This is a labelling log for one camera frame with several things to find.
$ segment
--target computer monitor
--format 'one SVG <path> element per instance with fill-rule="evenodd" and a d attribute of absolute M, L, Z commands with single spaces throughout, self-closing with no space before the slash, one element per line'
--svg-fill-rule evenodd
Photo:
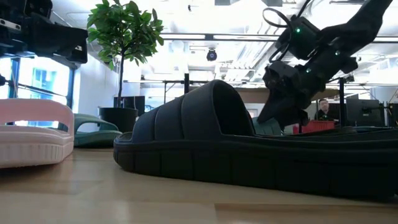
<path fill-rule="evenodd" d="M 398 127 L 398 103 L 388 104 L 387 117 L 389 127 Z"/>
<path fill-rule="evenodd" d="M 346 99 L 347 120 L 351 126 L 383 127 L 383 108 L 378 100 Z"/>
<path fill-rule="evenodd" d="M 328 116 L 340 120 L 340 104 L 339 103 L 329 103 L 329 111 Z"/>
<path fill-rule="evenodd" d="M 116 107 L 118 98 L 113 99 L 113 106 Z M 122 107 L 138 110 L 138 116 L 145 113 L 145 96 L 122 96 Z"/>

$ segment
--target potted plant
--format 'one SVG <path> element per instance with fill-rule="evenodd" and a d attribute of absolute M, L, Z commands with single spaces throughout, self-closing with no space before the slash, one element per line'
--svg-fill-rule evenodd
<path fill-rule="evenodd" d="M 137 117 L 137 110 L 121 108 L 124 61 L 135 61 L 137 65 L 146 63 L 146 57 L 156 53 L 157 43 L 164 44 L 160 33 L 162 21 L 157 18 L 155 9 L 152 13 L 141 12 L 134 1 L 120 4 L 113 0 L 97 4 L 88 16 L 88 42 L 97 40 L 102 46 L 98 53 L 100 59 L 112 70 L 120 59 L 119 93 L 116 108 L 100 108 L 101 119 L 114 123 L 122 132 L 132 131 Z"/>

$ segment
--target ceiling light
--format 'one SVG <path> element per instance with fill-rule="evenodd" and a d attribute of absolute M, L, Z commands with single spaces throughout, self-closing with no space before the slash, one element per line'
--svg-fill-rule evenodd
<path fill-rule="evenodd" d="M 165 40 L 204 40 L 204 34 L 161 34 Z"/>
<path fill-rule="evenodd" d="M 376 37 L 373 43 L 396 44 L 398 43 L 398 37 Z"/>
<path fill-rule="evenodd" d="M 127 83 L 164 83 L 156 80 L 128 80 Z"/>
<path fill-rule="evenodd" d="M 278 35 L 214 35 L 215 40 L 251 40 L 276 42 Z"/>
<path fill-rule="evenodd" d="M 207 46 L 194 46 L 194 45 L 189 46 L 189 50 L 203 50 L 203 51 L 206 51 L 207 49 L 208 49 Z"/>

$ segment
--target security camera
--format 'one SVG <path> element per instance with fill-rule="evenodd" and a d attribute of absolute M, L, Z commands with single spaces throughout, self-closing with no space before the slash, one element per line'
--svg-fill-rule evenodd
<path fill-rule="evenodd" d="M 347 78 L 346 78 L 346 80 L 347 80 L 347 83 L 350 83 L 350 82 L 355 82 L 355 78 L 354 78 L 354 75 L 348 75 L 347 76 Z"/>
<path fill-rule="evenodd" d="M 207 53 L 207 61 L 213 62 L 217 59 L 217 53 L 215 49 L 210 49 L 209 52 Z"/>

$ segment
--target red object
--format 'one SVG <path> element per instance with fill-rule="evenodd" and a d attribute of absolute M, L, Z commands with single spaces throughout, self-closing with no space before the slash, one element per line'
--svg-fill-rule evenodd
<path fill-rule="evenodd" d="M 302 126 L 302 133 L 312 133 L 335 128 L 334 121 L 310 121 L 306 126 Z M 293 126 L 293 133 L 299 134 L 299 125 Z"/>

